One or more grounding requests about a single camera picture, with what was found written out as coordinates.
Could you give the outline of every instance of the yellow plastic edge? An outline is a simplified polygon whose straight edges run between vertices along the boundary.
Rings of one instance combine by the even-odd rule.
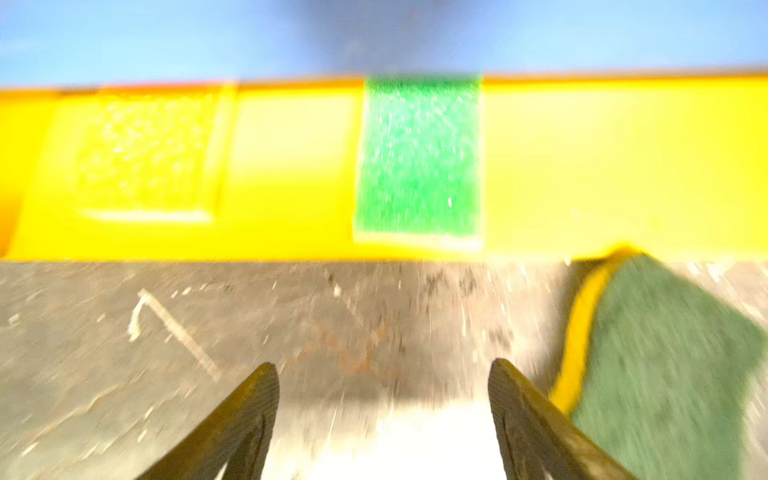
[[[0,92],[0,257],[13,238],[59,94]]]
[[[58,99],[24,152],[41,166],[7,258],[552,261],[624,243],[663,260],[768,257],[764,76],[484,83],[485,245],[474,253],[354,241],[362,81],[231,93],[231,128],[201,188],[214,201],[198,214],[78,204],[74,159],[98,95]]]
[[[616,270],[639,253],[629,247],[617,250],[587,276],[576,294],[568,317],[562,367],[549,393],[550,401],[564,415],[570,415],[581,398],[590,333],[600,298]]]

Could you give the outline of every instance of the green abrasive pad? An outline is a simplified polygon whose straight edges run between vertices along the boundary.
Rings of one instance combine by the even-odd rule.
[[[746,395],[765,342],[733,308],[634,257],[598,303],[571,419],[638,478],[741,478]]]
[[[356,240],[479,246],[479,95],[477,78],[366,81]]]

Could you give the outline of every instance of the blue surface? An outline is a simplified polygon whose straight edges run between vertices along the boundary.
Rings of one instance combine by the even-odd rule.
[[[0,87],[768,66],[767,0],[412,3],[0,0]]]

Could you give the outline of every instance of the sponge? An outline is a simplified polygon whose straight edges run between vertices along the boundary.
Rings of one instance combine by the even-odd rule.
[[[477,78],[366,81],[356,241],[482,246]]]
[[[571,420],[638,478],[740,478],[750,378],[764,331],[645,255],[595,311]]]

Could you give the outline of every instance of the green scouring pad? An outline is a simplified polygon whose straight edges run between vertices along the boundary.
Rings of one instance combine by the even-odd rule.
[[[638,255],[597,304],[573,423],[638,478],[740,478],[761,328]]]
[[[366,81],[356,241],[482,246],[477,78]]]

